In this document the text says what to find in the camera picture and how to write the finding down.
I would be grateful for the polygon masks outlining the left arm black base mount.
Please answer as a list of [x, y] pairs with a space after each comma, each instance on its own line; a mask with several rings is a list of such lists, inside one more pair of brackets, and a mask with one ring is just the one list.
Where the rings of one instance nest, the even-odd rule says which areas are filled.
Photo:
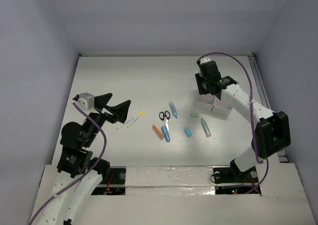
[[93, 190], [92, 195], [125, 195], [126, 167], [110, 167], [106, 178]]

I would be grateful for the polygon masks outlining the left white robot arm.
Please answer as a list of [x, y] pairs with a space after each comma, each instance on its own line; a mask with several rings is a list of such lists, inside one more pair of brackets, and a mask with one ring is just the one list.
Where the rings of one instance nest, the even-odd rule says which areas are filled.
[[105, 122], [125, 123], [131, 104], [126, 100], [109, 106], [112, 93], [76, 95], [71, 104], [85, 116], [82, 124], [66, 123], [61, 130], [62, 152], [50, 198], [35, 212], [30, 224], [75, 225], [98, 184], [110, 177], [110, 163], [102, 159], [107, 137]]

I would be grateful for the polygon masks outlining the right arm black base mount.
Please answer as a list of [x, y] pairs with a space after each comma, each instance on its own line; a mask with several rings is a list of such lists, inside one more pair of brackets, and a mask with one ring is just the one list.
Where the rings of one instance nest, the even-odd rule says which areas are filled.
[[231, 167], [214, 167], [210, 181], [216, 195], [261, 194], [256, 168], [240, 173]]

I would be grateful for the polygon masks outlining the white marker yellow cap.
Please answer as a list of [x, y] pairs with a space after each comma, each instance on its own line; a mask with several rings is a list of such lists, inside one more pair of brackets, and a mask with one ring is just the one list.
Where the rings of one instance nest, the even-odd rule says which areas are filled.
[[130, 128], [141, 116], [143, 116], [145, 111], [141, 111], [128, 125], [127, 128]]

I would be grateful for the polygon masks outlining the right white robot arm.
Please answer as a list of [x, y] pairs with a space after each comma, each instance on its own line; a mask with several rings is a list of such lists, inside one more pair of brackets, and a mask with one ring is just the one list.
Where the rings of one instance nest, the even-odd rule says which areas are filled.
[[241, 181], [247, 171], [291, 144], [289, 118], [283, 111], [274, 112], [248, 95], [230, 76], [222, 77], [215, 61], [197, 62], [195, 75], [200, 95], [211, 94], [231, 106], [251, 125], [251, 146], [230, 163], [229, 176]]

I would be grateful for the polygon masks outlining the black handled scissors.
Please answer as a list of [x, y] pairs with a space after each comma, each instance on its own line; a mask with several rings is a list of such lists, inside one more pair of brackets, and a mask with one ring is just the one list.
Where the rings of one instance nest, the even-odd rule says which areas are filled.
[[164, 121], [167, 130], [169, 131], [168, 121], [170, 119], [170, 112], [169, 111], [161, 111], [159, 112], [159, 118]]

